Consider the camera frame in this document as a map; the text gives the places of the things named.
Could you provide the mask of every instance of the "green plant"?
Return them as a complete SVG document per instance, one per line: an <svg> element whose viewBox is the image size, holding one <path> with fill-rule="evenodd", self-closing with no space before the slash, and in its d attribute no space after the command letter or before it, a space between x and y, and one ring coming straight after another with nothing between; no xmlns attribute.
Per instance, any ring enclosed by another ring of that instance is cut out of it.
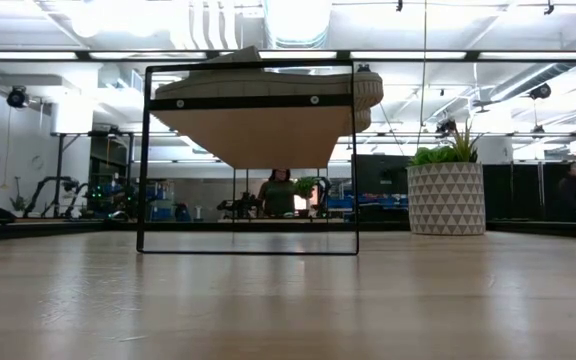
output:
<svg viewBox="0 0 576 360"><path fill-rule="evenodd" d="M17 183L17 196L15 198L10 198L10 204L15 211L23 211L26 209L26 199L22 198L19 193L19 176L15 176L15 182Z"/></svg>
<svg viewBox="0 0 576 360"><path fill-rule="evenodd" d="M455 156L457 158L457 162L477 162L477 148L475 147L475 143L483 134L479 134L474 139L470 138L470 129L472 128L472 121L468 124L468 120L466 120L466 130L463 133L460 133L458 130L455 130L453 134L454 141L452 141L452 148L455 150Z"/></svg>
<svg viewBox="0 0 576 360"><path fill-rule="evenodd" d="M411 159L410 165L439 164L457 161L455 149L452 146L441 146L434 149L419 148Z"/></svg>
<svg viewBox="0 0 576 360"><path fill-rule="evenodd" d="M295 183L295 194L303 199L310 199L312 197L312 190L315 185L317 185L316 177L302 177Z"/></svg>
<svg viewBox="0 0 576 360"><path fill-rule="evenodd" d="M15 211L23 211L26 209L26 199L17 195L14 199L10 198L10 204Z"/></svg>
<svg viewBox="0 0 576 360"><path fill-rule="evenodd" d="M448 162L477 162L477 148L475 143L481 135L474 139L470 138L470 129L472 122L468 124L466 121L466 130L460 133L459 130L454 131L452 134L453 141L451 145L440 146L434 149L420 147L417 153L410 160L410 165L426 165L426 164L440 164Z"/></svg>

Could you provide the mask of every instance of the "man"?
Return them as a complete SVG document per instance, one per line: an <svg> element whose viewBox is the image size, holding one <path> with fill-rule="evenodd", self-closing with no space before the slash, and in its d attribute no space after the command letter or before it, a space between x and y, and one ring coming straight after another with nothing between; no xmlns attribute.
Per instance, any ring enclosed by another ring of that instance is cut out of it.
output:
<svg viewBox="0 0 576 360"><path fill-rule="evenodd" d="M559 182L559 206L562 220L576 220L576 162L570 165L566 177Z"/></svg>

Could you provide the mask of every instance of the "woman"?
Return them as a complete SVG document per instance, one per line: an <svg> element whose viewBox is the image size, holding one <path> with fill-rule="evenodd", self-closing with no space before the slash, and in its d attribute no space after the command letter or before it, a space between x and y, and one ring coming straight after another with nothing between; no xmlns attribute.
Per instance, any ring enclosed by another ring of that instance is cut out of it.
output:
<svg viewBox="0 0 576 360"><path fill-rule="evenodd" d="M273 169L272 174L259 190L264 214L281 217L295 212L295 184L290 180L290 169Z"/></svg>

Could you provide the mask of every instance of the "security camera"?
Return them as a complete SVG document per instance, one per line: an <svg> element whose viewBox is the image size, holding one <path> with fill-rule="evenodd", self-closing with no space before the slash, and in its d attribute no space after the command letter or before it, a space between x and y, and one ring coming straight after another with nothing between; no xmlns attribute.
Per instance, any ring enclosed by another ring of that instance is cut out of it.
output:
<svg viewBox="0 0 576 360"><path fill-rule="evenodd" d="M8 94L6 98L6 103L8 106L15 109L24 109L28 107L28 102L30 96L26 94L26 87L24 86L13 86L12 91Z"/></svg>
<svg viewBox="0 0 576 360"><path fill-rule="evenodd" d="M550 89L550 86L548 86L548 84L542 84L532 89L528 93L528 96L533 100L537 100L547 99L550 97L550 94L552 94L552 89Z"/></svg>
<svg viewBox="0 0 576 360"><path fill-rule="evenodd" d="M370 72L370 65L368 64L359 64L359 68L357 72Z"/></svg>

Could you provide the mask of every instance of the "table surface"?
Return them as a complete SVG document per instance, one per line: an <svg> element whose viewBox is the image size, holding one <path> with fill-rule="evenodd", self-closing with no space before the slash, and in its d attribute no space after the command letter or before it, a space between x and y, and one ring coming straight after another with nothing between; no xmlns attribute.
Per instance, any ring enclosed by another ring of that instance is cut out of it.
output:
<svg viewBox="0 0 576 360"><path fill-rule="evenodd" d="M140 255L129 232L0 241L0 359L576 359L576 239L361 236L357 257ZM161 232L147 246L353 241Z"/></svg>

